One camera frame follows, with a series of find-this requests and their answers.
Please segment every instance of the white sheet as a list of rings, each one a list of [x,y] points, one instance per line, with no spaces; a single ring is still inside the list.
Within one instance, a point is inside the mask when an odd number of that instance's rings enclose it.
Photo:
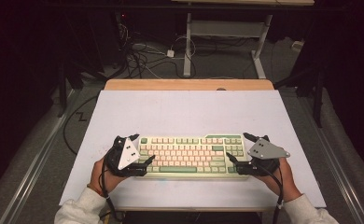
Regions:
[[[102,91],[60,204],[76,200],[91,169],[117,135],[267,134],[290,152],[298,188],[315,207],[325,202],[278,91]],[[245,140],[245,149],[252,142]],[[121,210],[260,210],[277,197],[254,177],[230,180],[129,178],[111,194]]]

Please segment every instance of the desk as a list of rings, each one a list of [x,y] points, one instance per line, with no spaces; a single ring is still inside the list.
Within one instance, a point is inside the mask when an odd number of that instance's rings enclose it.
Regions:
[[[194,3],[217,3],[238,5],[270,5],[270,6],[312,6],[314,0],[173,0],[177,2]],[[186,52],[184,62],[184,77],[190,77],[191,65],[191,36],[192,35],[216,35],[216,36],[239,36],[258,37],[259,42],[256,50],[251,51],[258,78],[266,78],[260,62],[260,53],[266,40],[273,15],[267,15],[264,22],[241,22],[241,21],[194,21],[191,13],[188,13],[186,31]]]
[[[93,163],[104,156],[117,135],[202,136],[248,132],[268,134],[273,143],[288,148],[297,186],[314,206],[325,207],[278,91],[270,85],[263,88],[252,85],[256,91],[251,91],[248,82],[270,83],[267,80],[241,81],[241,84],[237,80],[108,81],[98,98],[60,204],[79,197],[90,180]],[[204,89],[240,90],[197,91],[200,83]],[[185,86],[185,90],[169,91],[170,86]],[[152,91],[140,91],[142,87]],[[246,148],[252,145],[245,141]],[[266,211],[272,210],[277,200],[253,177],[242,181],[132,177],[118,185],[110,197],[116,208],[124,211]]]

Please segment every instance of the gray carpet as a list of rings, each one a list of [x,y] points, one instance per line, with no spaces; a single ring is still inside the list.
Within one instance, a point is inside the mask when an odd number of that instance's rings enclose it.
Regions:
[[[255,41],[248,40],[244,43],[245,49],[227,46],[210,56],[204,55],[212,52],[211,49],[198,48],[197,55],[193,58],[196,69],[195,78],[256,78],[255,70],[249,59],[249,50],[246,50],[254,48],[255,44]],[[290,50],[291,44],[292,41],[289,39],[279,41],[275,45],[266,43],[261,60],[265,73],[272,82],[288,76],[298,56],[297,52]],[[153,43],[153,47],[162,52],[167,50],[166,47],[156,45],[156,43]],[[148,54],[147,57],[150,60],[156,60],[160,56]],[[164,63],[150,68],[151,72],[146,70],[141,75],[143,78],[156,78],[156,76],[177,78],[175,67],[179,75],[181,75],[182,62],[178,60],[172,60],[172,62],[175,62],[175,65],[173,63]],[[112,71],[112,68],[108,68],[107,72],[111,73]],[[128,74],[124,73],[119,77],[127,76]],[[70,148],[74,151],[79,149],[90,122],[92,110],[95,107],[95,99],[89,99],[96,96],[103,86],[103,84],[95,81],[86,81],[83,90],[74,91],[73,95],[69,98],[70,106],[67,111],[67,118],[82,105],[77,110],[77,112],[81,113],[72,114],[65,127],[65,137]],[[356,215],[354,212],[351,212],[354,208],[345,199],[343,183],[340,183],[337,174],[332,171],[332,164],[329,163],[324,150],[326,148],[324,147],[324,141],[318,135],[318,129],[313,125],[310,114],[307,113],[307,109],[310,110],[307,106],[312,104],[312,100],[310,98],[302,99],[297,97],[293,88],[282,89],[280,92],[304,152],[320,185],[328,205],[327,209],[340,223],[364,223],[364,220],[357,221]],[[38,122],[32,133],[27,136],[24,144],[0,181],[0,218],[7,210],[9,202],[19,188],[19,184],[26,175],[30,165],[35,160],[36,154],[47,143],[54,126],[60,121],[57,118],[58,109],[59,106],[55,104],[48,114]],[[324,91],[324,104],[321,116],[323,128],[319,131],[327,137],[328,146],[337,155],[340,165],[345,171],[348,181],[351,182],[361,207],[364,209],[364,163],[355,152],[343,131],[342,124],[334,114],[326,91]],[[15,223],[53,222],[54,215],[59,209],[58,203],[63,193],[64,185],[75,160],[75,155],[67,147],[63,139],[62,130],[57,132],[54,141],[49,145],[49,155],[42,162],[43,168],[39,169],[38,178],[32,185],[33,188],[29,193],[28,199],[21,202],[23,206],[18,211],[19,213],[14,220]],[[273,213],[271,212],[263,214],[263,223],[271,223],[272,215]],[[288,222],[287,215],[282,212],[278,223]]]

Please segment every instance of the space bar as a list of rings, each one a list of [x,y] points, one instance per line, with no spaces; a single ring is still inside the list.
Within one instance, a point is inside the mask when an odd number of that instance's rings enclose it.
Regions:
[[[188,166],[162,166],[160,173],[197,173],[196,167]]]

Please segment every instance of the mechanical keyboard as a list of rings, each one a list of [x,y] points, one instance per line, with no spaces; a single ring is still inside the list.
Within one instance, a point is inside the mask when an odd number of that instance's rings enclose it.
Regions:
[[[157,178],[237,178],[226,152],[238,161],[247,161],[244,138],[240,134],[208,134],[205,137],[142,136],[139,139],[139,162],[155,159],[143,177]]]

